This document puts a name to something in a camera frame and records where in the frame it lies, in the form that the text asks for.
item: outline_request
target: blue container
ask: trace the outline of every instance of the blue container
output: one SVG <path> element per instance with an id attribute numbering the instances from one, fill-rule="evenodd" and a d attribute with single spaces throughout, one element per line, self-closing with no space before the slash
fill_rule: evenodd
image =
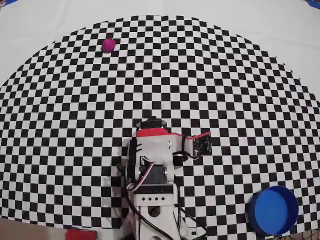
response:
<path id="1" fill-rule="evenodd" d="M 248 220 L 256 233 L 278 236 L 295 225 L 298 213 L 295 195 L 284 186 L 271 186 L 252 197 Z"/>

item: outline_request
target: magenta ball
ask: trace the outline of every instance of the magenta ball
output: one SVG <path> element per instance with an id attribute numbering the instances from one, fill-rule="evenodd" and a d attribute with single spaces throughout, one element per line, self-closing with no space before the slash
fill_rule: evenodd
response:
<path id="1" fill-rule="evenodd" d="M 113 39 L 105 39 L 102 43 L 102 47 L 101 50 L 102 52 L 104 52 L 105 54 L 109 54 L 111 53 L 116 46 L 116 41 Z"/>

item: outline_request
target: white cloth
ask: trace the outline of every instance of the white cloth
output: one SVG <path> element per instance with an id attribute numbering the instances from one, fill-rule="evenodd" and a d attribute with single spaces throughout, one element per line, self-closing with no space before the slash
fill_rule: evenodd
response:
<path id="1" fill-rule="evenodd" d="M 0 86 L 55 39 L 135 15 L 195 17 L 241 35 L 277 56 L 320 100 L 320 10 L 302 0 L 19 0 L 0 11 Z M 99 234 L 119 239 L 122 231 Z"/>

